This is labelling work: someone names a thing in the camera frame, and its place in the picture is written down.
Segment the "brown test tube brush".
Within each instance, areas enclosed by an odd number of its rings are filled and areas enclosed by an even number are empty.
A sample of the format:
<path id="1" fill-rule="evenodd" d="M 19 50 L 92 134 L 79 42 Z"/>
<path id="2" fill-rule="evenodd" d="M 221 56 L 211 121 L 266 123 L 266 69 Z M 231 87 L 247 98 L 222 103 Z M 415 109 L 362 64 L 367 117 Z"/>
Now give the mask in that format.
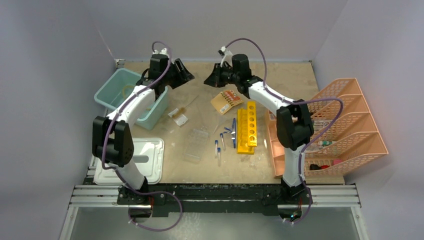
<path id="1" fill-rule="evenodd" d="M 185 113 L 185 111 L 186 111 L 186 108 L 189 106 L 189 105 L 191 105 L 196 99 L 198 98 L 198 95 L 197 96 L 195 96 L 187 105 L 185 105 L 185 106 L 183 106 L 183 107 L 181 107 L 181 108 L 179 108 L 177 111 L 176 111 L 176 113 L 173 113 L 172 115 L 171 115 L 171 118 L 173 118 L 173 119 L 175 119 L 175 118 L 177 118 L 177 117 L 179 117 L 180 115 L 182 115 L 182 114 L 184 114 Z"/>

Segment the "yellow rubber tube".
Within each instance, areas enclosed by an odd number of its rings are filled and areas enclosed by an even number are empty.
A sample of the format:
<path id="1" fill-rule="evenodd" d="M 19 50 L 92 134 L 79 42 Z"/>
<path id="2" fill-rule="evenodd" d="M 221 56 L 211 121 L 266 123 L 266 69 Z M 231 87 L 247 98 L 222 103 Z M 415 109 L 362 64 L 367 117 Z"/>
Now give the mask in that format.
<path id="1" fill-rule="evenodd" d="M 121 95 L 124 100 L 132 94 L 134 88 L 135 86 L 132 84 L 127 84 L 122 88 Z"/>

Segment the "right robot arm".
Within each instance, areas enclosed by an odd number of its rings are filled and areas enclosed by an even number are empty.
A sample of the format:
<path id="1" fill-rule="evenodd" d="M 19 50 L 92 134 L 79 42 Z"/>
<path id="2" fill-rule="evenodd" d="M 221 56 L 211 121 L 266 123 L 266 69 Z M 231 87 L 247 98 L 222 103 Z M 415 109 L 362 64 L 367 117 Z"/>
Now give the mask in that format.
<path id="1" fill-rule="evenodd" d="M 204 84 L 221 88 L 235 85 L 238 92 L 260 103 L 276 117 L 276 136 L 284 147 L 284 173 L 281 180 L 282 200 L 294 203 L 306 190 L 305 150 L 314 134 L 307 104 L 288 98 L 266 84 L 265 78 L 252 74 L 247 55 L 235 54 L 231 63 L 215 63 Z"/>

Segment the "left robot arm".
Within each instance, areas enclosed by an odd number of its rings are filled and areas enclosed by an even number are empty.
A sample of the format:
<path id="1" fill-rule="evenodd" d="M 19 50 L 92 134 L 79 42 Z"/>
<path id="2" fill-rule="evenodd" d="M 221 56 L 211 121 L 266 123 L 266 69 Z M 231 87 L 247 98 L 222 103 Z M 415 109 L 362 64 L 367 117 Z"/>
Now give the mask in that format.
<path id="1" fill-rule="evenodd" d="M 175 89 L 194 76 L 183 62 L 169 53 L 154 53 L 149 67 L 135 83 L 132 92 L 109 115 L 97 116 L 92 123 L 92 154 L 100 159 L 104 170 L 112 170 L 130 190 L 129 197 L 138 205 L 149 199 L 147 178 L 138 170 L 133 159 L 133 125 L 147 107 L 153 104 L 166 87 Z"/>

